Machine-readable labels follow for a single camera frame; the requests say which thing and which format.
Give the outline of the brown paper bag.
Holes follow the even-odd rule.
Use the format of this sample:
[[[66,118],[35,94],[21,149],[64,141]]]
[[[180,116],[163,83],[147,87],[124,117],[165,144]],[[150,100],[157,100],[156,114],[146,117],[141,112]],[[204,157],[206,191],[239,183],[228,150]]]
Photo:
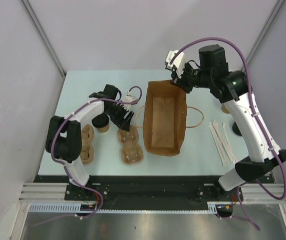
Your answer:
[[[201,110],[188,106],[186,92],[171,84],[170,80],[150,81],[146,91],[143,131],[144,146],[148,153],[173,157],[180,154],[186,129],[200,126],[204,121]],[[201,121],[187,126],[187,110],[201,114]]]

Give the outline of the brown paper coffee cup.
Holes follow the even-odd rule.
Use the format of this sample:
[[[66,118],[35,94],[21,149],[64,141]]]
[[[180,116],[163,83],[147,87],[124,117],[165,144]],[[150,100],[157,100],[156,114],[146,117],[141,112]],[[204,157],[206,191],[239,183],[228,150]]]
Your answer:
[[[100,133],[106,133],[108,130],[109,130],[109,124],[103,124],[103,125],[97,125],[96,126],[96,129],[98,132]]]

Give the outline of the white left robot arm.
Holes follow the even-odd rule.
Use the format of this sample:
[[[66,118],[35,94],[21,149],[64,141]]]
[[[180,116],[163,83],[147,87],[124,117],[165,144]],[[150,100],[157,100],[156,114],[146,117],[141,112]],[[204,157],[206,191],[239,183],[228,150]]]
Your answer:
[[[106,114],[111,122],[121,130],[129,131],[134,112],[130,106],[136,105],[142,97],[139,86],[133,86],[124,97],[116,99],[120,93],[114,85],[107,84],[103,91],[89,95],[86,102],[68,116],[53,116],[50,119],[45,149],[54,162],[63,166],[69,181],[76,187],[76,195],[83,200],[93,194],[88,183],[89,174],[81,161],[82,129],[95,117]]]

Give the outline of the black coffee cup lid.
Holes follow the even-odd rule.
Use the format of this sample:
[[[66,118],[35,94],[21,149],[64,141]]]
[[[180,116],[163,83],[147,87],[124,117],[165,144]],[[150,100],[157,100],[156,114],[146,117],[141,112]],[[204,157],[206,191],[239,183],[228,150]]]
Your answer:
[[[99,115],[92,119],[92,125],[97,128],[101,129],[106,127],[109,124],[109,118],[106,115]]]

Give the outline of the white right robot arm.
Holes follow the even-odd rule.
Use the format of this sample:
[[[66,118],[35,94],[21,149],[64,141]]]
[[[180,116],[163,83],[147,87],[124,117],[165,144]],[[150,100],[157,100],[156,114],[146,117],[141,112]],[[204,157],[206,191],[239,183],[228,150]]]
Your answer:
[[[208,45],[198,51],[200,65],[193,68],[179,50],[169,51],[166,69],[172,72],[172,83],[186,93],[193,88],[206,88],[225,105],[232,115],[247,146],[248,156],[219,178],[214,196],[224,201],[232,189],[254,181],[286,161],[286,149],[273,140],[258,111],[255,96],[248,89],[246,74],[230,71],[225,50],[220,45]]]

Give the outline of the brown pulp cup carrier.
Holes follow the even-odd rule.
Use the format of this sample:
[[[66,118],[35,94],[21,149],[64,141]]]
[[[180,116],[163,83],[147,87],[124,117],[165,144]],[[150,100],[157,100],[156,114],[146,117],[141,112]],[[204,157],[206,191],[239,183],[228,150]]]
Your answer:
[[[141,146],[138,144],[139,134],[134,125],[130,125],[130,130],[119,129],[117,131],[119,143],[122,145],[120,154],[121,160],[126,165],[137,164],[144,158]]]

